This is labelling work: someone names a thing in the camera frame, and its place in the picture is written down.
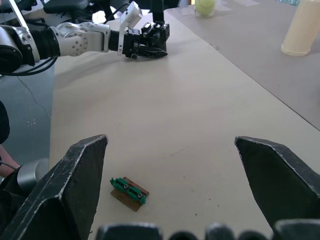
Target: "white bottle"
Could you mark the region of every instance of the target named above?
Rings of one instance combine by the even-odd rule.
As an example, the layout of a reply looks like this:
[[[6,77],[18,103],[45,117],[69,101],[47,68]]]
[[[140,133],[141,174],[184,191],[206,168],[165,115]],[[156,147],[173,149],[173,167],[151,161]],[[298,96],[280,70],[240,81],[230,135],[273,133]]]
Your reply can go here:
[[[320,0],[301,0],[281,46],[291,56],[305,56],[320,31]]]

